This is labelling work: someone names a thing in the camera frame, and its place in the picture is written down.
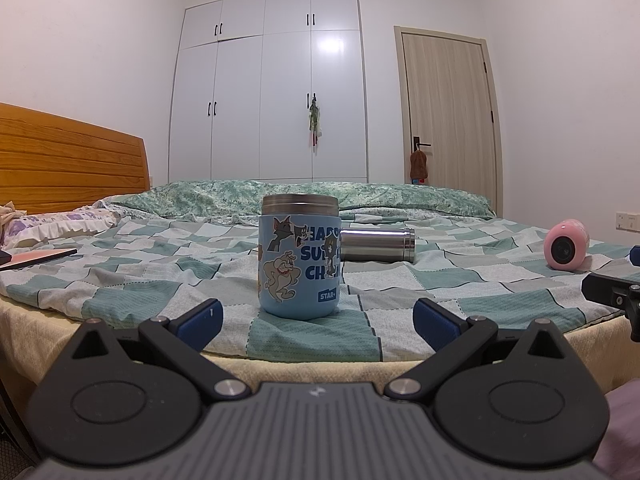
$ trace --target hanging keychain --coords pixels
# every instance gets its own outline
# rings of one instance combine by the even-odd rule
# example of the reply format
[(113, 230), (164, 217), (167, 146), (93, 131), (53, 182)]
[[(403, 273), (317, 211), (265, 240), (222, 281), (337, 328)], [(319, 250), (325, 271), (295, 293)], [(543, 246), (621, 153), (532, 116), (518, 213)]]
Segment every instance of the hanging keychain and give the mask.
[(316, 102), (316, 94), (314, 94), (311, 100), (311, 106), (309, 107), (309, 132), (311, 133), (311, 145), (316, 150), (318, 146), (318, 137), (320, 136), (320, 108)]

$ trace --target wall socket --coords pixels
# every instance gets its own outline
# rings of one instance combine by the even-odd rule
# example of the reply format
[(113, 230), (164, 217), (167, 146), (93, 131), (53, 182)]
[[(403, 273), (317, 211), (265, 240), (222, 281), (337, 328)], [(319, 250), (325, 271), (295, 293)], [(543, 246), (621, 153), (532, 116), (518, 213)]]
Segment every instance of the wall socket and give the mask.
[(616, 229), (640, 233), (640, 213), (616, 213)]

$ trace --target blue mug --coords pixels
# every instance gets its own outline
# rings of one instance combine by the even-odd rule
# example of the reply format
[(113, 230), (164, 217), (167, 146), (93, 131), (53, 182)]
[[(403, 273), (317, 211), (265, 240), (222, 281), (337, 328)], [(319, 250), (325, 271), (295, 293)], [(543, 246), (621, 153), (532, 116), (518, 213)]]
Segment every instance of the blue mug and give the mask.
[(278, 194), (262, 200), (258, 297), (270, 314), (307, 320), (331, 314), (340, 296), (338, 201)]

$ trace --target door frame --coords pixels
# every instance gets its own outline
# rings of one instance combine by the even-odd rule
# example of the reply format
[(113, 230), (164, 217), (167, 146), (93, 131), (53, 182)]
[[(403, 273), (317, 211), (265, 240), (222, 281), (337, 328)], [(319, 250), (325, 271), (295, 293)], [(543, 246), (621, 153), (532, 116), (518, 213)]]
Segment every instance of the door frame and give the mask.
[(402, 143), (404, 155), (404, 181), (406, 184), (411, 183), (409, 157), (412, 152), (411, 139), (411, 117), (409, 113), (409, 88), (406, 75), (406, 63), (404, 60), (404, 42), (403, 34), (411, 34), (414, 36), (431, 36), (433, 38), (446, 38), (448, 40), (464, 41), (465, 43), (473, 43), (480, 45), (482, 49), (482, 60), (486, 64), (486, 81), (489, 90), (489, 100), (494, 113), (494, 146), (495, 146), (495, 185), (496, 185), (496, 203), (494, 206), (498, 216), (502, 216), (502, 143), (500, 141), (500, 121), (498, 118), (498, 101), (495, 94), (494, 72), (491, 69), (489, 60), (489, 50), (486, 46), (486, 40), (481, 38), (471, 38), (469, 36), (460, 36), (458, 34), (449, 34), (448, 32), (438, 32), (436, 30), (423, 30), (421, 28), (394, 27), (396, 35), (396, 51), (398, 53), (398, 75), (400, 78), (400, 101), (402, 105)]

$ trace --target beige mattress edge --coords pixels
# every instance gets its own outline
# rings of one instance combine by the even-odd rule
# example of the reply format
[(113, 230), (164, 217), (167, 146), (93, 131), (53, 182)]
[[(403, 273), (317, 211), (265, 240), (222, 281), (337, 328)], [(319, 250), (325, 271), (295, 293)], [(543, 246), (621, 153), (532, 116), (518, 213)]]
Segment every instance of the beige mattress edge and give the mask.
[[(9, 366), (33, 383), (42, 380), (78, 325), (57, 312), (0, 297), (0, 344), (4, 357)], [(640, 344), (633, 343), (629, 334), (628, 320), (621, 316), (566, 335), (603, 392), (640, 377)], [(381, 391), (393, 377), (420, 362), (273, 363), (203, 355), (254, 390), (262, 381), (370, 381)]]

